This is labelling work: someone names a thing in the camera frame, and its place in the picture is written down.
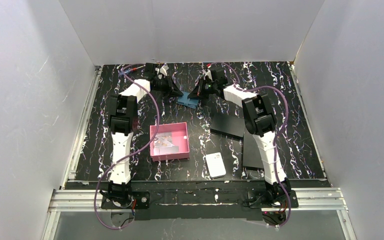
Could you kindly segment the blue leather card holder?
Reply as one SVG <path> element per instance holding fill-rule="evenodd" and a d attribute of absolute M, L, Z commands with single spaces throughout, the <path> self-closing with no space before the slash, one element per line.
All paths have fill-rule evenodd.
<path fill-rule="evenodd" d="M 196 109 L 199 104 L 199 100 L 188 98 L 188 95 L 190 94 L 189 92 L 182 91 L 182 93 L 183 96 L 178 97 L 176 103 L 191 109 Z"/>

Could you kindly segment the pink plastic tray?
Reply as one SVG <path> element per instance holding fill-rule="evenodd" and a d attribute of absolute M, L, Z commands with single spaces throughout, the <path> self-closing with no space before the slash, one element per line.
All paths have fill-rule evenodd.
<path fill-rule="evenodd" d="M 190 157 L 189 133 L 186 122 L 149 127 L 150 156 L 154 162 L 182 160 Z"/>

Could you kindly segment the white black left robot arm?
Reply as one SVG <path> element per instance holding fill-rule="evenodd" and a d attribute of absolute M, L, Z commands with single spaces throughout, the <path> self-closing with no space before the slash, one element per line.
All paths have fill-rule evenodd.
<path fill-rule="evenodd" d="M 108 128 L 112 139 L 112 164 L 109 167 L 107 191 L 101 194 L 123 209 L 134 205 L 135 198 L 131 187 L 130 158 L 131 142 L 138 125 L 138 102 L 151 91 L 158 91 L 168 97 L 181 97 L 183 93 L 168 74 L 168 65 L 156 63 L 144 65 L 142 78 L 132 80 L 129 87 L 111 95 L 107 100 Z"/>

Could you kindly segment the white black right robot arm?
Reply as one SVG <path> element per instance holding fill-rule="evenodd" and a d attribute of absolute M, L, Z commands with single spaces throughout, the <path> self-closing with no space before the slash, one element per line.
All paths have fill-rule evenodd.
<path fill-rule="evenodd" d="M 244 90 L 237 84 L 229 84 L 222 69 L 208 68 L 193 91 L 190 99 L 206 99 L 209 95 L 234 103 L 242 108 L 246 130 L 254 138 L 263 164 L 266 191 L 263 204 L 276 202 L 292 207 L 291 185 L 283 170 L 277 150 L 277 118 L 267 95 Z"/>

